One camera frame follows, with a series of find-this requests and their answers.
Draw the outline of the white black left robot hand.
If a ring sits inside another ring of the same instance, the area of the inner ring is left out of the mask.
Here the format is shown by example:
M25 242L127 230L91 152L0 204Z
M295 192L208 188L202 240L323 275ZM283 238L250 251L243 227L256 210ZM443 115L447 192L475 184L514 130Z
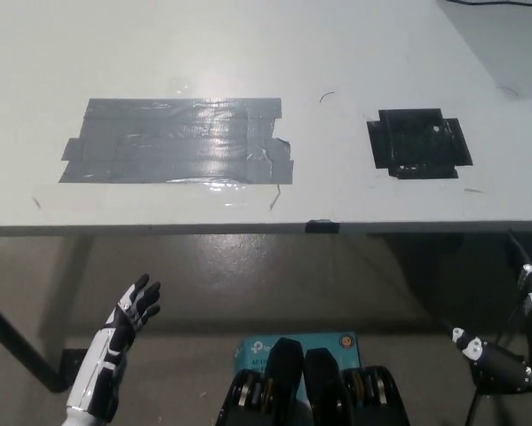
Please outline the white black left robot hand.
M159 311L161 283L142 274L116 303L83 357L66 403L65 425L107 425L119 404L127 354Z

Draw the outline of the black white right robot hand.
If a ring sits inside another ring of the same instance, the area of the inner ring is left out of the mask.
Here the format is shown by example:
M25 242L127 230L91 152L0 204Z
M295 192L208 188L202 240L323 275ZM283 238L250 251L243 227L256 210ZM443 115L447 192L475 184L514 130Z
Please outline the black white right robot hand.
M452 342L479 374L475 383L483 394L532 392L532 264L522 266L518 284L525 293L521 306L526 317L527 359L460 327L451 329Z

